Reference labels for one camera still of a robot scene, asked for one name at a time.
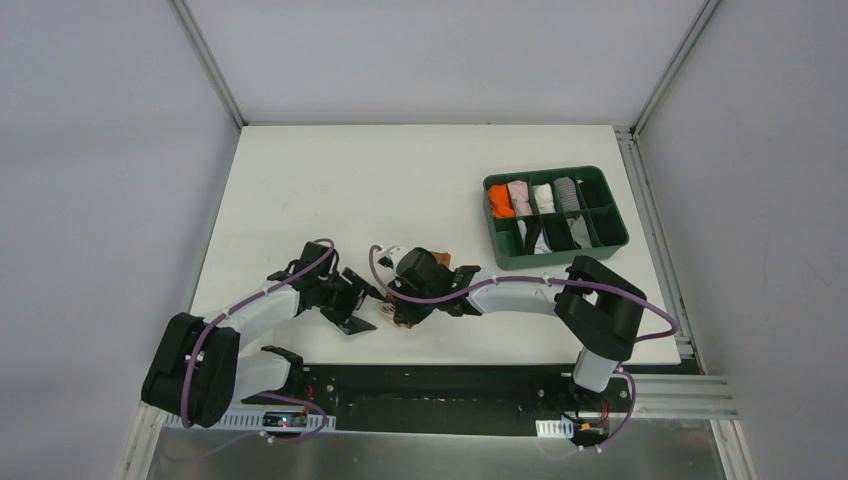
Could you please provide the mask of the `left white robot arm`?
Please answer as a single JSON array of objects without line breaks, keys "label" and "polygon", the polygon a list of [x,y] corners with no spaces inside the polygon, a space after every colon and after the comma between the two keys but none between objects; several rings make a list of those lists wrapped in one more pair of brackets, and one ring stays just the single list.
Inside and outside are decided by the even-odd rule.
[{"label": "left white robot arm", "polygon": [[329,239],[305,243],[299,258],[270,274],[247,297],[206,315],[181,312],[167,323],[141,387],[141,400],[177,416],[186,427],[211,427],[235,401],[268,392],[297,402],[305,378],[300,356],[268,346],[245,349],[279,325],[311,310],[345,335],[374,330],[356,313],[382,294],[349,268]]}]

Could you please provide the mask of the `green divided plastic tray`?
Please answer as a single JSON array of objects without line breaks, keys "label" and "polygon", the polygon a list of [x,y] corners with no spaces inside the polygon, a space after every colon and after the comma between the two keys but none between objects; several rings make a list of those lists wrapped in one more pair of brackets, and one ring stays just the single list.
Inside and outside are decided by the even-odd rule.
[{"label": "green divided plastic tray", "polygon": [[[554,180],[560,177],[572,178],[577,184],[581,209],[563,211],[554,187]],[[533,214],[506,219],[492,216],[487,199],[487,189],[496,184],[508,184],[514,180],[528,183],[530,203]],[[548,183],[551,185],[556,212],[540,214],[533,197],[532,187]],[[608,259],[620,248],[627,245],[630,235],[625,226],[610,185],[603,170],[595,166],[578,166],[537,171],[493,174],[483,180],[484,212],[488,226],[492,249],[497,265],[504,270],[541,268],[565,265],[580,255],[596,259]],[[578,249],[569,232],[567,219],[575,215],[586,215],[590,225],[593,247]],[[527,255],[524,253],[517,221],[536,218],[544,226],[544,233],[551,254]]]}]

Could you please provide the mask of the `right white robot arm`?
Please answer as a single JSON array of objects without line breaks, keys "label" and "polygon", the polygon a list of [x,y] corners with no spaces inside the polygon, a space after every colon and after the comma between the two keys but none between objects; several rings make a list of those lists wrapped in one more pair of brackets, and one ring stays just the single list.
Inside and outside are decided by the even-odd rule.
[{"label": "right white robot arm", "polygon": [[400,325],[415,326],[435,310],[452,317],[518,312],[558,318],[582,345],[567,393],[583,410],[607,397],[613,373],[633,353],[647,307],[644,292],[583,255],[563,278],[509,275],[477,265],[450,269],[421,247],[378,248],[370,265],[393,272],[386,289]]}]

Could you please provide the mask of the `brown underwear beige waistband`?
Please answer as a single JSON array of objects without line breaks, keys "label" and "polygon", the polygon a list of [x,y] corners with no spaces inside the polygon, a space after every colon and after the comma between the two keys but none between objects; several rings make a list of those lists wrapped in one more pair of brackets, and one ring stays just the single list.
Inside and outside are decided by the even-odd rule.
[{"label": "brown underwear beige waistband", "polygon": [[[436,298],[447,294],[452,279],[449,254],[431,252],[421,247],[411,250],[393,249],[381,253],[377,264],[394,273],[387,282],[391,290],[415,298]],[[391,312],[391,321],[399,327],[412,328],[421,323],[435,309],[435,304],[423,304],[397,300],[393,294],[385,296],[386,312]]]}]

